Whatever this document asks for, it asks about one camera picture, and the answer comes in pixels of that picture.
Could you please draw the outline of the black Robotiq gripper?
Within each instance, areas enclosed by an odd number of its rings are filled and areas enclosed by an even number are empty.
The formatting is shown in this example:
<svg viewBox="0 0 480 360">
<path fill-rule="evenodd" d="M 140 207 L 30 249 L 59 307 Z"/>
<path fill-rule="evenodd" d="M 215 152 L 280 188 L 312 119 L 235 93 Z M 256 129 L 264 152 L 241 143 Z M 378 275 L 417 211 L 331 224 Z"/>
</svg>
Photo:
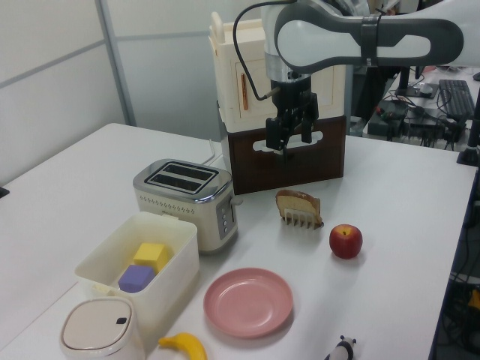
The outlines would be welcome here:
<svg viewBox="0 0 480 360">
<path fill-rule="evenodd" d="M 272 95 L 272 103 L 277 109 L 275 118 L 265 120 L 265 143 L 275 154 L 287 162 L 287 145 L 293 134 L 292 110 L 301 109 L 301 141 L 312 142 L 312 131 L 319 118 L 317 95 L 311 91 L 311 77 L 298 78 L 293 82 L 271 80 L 271 89 L 277 89 Z"/>
</svg>

